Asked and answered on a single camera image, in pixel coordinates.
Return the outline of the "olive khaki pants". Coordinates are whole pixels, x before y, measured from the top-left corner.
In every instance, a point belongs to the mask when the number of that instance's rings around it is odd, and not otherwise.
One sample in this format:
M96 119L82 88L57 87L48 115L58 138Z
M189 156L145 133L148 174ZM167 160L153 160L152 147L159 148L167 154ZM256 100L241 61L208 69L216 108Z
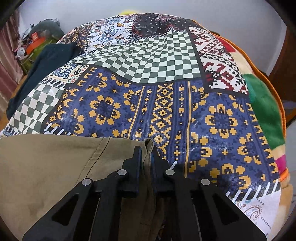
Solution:
M164 203L151 184L151 139L88 138L26 134L1 139L1 228L17 240L85 178L106 178L142 150L139 196L124 199L119 240L155 240Z

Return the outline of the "patchwork patterned bedspread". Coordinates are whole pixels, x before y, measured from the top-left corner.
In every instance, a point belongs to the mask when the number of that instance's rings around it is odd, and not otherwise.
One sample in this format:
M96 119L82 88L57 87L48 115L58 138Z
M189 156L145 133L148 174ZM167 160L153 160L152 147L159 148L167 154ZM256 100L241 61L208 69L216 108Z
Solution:
M75 27L84 51L25 97L1 139L26 134L151 139L170 169L208 179L272 240L292 185L285 114L269 80L196 21L145 13Z

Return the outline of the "dark navy folded garment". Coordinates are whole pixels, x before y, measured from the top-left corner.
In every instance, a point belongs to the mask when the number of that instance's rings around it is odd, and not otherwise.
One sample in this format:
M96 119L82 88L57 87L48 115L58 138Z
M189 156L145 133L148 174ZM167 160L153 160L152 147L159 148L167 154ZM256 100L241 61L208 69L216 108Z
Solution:
M13 116L25 97L48 74L83 53L82 48L75 43L46 45L34 62L22 86L9 101L6 117L10 119Z

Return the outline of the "green storage basket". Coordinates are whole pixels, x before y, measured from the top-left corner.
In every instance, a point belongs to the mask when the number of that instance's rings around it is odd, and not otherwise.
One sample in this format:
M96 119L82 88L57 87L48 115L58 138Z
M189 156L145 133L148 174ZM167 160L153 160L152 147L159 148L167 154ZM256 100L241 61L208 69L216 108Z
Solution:
M57 40L55 40L55 39L47 39L40 46L35 48L30 54L26 55L22 60L20 60L20 64L22 66L22 70L24 72L24 75L29 73L30 69L32 68L34 62L36 61L37 57L42 52L42 50L47 45L55 44L56 42L57 42Z

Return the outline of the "striped pink curtain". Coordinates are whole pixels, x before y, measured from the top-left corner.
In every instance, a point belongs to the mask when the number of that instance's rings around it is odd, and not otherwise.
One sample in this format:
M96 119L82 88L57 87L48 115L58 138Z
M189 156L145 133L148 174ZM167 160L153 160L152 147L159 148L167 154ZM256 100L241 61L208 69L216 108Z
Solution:
M0 34L1 58L1 113L8 107L8 102L23 77L23 71L15 58L15 49L19 45L20 14L18 10L10 16Z

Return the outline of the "orange box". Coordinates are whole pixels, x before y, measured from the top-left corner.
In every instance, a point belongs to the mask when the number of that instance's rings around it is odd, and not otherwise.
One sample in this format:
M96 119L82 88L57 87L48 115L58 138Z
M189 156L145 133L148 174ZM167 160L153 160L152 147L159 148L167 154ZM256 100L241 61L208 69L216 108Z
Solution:
M30 54L34 49L36 49L41 44L43 44L43 42L45 42L46 39L47 39L46 37L40 37L37 32L32 33L32 37L31 37L32 42L27 46L26 53Z

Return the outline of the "yellow curved headboard tube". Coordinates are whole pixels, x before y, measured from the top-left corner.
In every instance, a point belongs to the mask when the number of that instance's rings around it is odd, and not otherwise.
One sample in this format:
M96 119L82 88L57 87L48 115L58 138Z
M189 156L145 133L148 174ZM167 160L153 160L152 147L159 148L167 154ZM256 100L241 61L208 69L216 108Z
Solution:
M122 11L121 13L120 13L120 15L132 15L132 14L137 14L137 13L139 13L139 11L136 11L136 10L134 10L134 9L126 9L126 10L124 10L124 11Z

